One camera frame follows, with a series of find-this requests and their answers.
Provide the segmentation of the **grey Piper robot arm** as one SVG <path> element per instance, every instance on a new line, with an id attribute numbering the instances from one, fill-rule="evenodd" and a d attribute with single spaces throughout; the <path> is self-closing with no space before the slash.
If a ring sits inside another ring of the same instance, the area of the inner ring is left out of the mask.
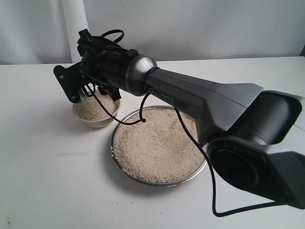
<path id="1" fill-rule="evenodd" d="M 80 32 L 80 71 L 135 96 L 151 94 L 196 121 L 211 174 L 270 199 L 305 207 L 305 99 L 253 83 L 216 83 L 159 68 L 136 50 Z"/>

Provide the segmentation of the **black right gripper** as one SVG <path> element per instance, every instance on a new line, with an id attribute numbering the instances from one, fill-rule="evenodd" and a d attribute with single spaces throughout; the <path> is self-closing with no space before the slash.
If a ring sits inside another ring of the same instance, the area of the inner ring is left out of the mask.
<path id="1" fill-rule="evenodd" d="M 102 58 L 107 52 L 119 49 L 119 45 L 102 36 L 91 35 L 81 35 L 77 43 L 78 52 L 82 57 L 80 71 L 83 76 L 98 86 L 101 95 L 109 95 L 112 100 L 121 99 L 119 89 L 107 85 L 100 74 Z"/>

